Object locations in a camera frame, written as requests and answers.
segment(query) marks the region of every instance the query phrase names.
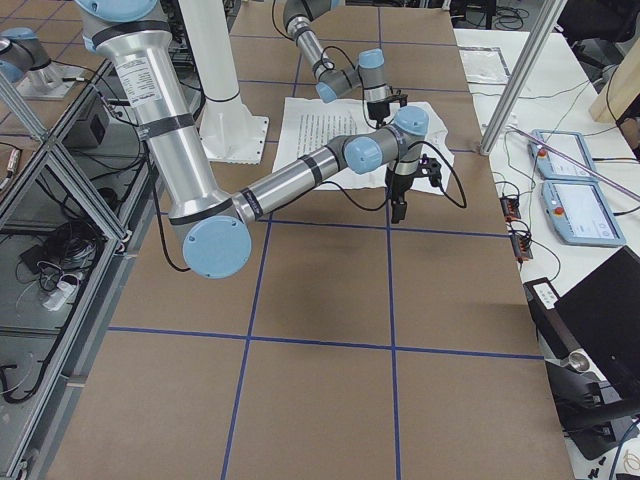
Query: metal post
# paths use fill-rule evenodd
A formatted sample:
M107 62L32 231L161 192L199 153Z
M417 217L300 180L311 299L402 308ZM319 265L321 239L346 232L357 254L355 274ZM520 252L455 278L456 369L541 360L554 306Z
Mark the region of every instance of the metal post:
M489 126L482 137L482 142L478 149L482 155L489 155L493 146L496 144L498 136L507 123L513 106L518 100L518 96L529 77L529 73L531 73L549 37L549 33L551 33L551 30L555 26L566 3L567 0L546 0L542 5L542 9L529 34L527 43L525 43L522 53L520 57L518 57L518 62L513 69L511 80L505 87L504 93L502 97L500 97L496 110L491 117Z
M47 129L38 116L25 103L24 99L15 87L0 73L0 98L5 101L9 110L27 127L31 136L41 142L48 137Z

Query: computer monitor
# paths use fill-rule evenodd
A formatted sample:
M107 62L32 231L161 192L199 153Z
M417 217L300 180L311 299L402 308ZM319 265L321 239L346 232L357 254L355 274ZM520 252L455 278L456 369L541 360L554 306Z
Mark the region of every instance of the computer monitor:
M640 257L620 248L555 308L620 397L640 398Z

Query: label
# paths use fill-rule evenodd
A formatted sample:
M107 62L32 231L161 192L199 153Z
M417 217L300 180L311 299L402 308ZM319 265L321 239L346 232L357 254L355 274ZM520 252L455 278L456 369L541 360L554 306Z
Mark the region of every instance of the label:
M118 77L132 107L162 99L158 82L147 58L136 58L116 67Z
M538 298L540 298L542 304L547 310L553 310L555 308L555 303L558 301L558 297L553 293L549 284L538 283L533 286L533 289L536 291Z

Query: robotic manipulator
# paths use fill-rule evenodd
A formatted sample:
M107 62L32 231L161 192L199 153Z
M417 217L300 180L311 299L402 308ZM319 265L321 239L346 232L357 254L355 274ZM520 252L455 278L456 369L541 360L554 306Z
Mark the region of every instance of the robotic manipulator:
M0 32L0 72L11 83L28 75L33 88L42 93L62 85L59 68L33 30L25 27Z
M321 98L332 101L361 85L378 129L336 137L232 194L222 190L213 176L169 58L172 36L157 0L75 1L83 15L87 48L115 65L136 113L139 135L171 195L169 220L182 240L184 259L196 273L209 278L236 273L251 253L248 222L290 203L340 170L363 174L387 165L392 205L394 196L411 187L421 150L412 144L424 139L427 114L401 106L391 123L384 124L389 104L398 100L406 105L406 96L387 86L380 50L361 54L357 68L335 69L309 28L314 18L335 7L332 0L290 0L285 27L312 65Z

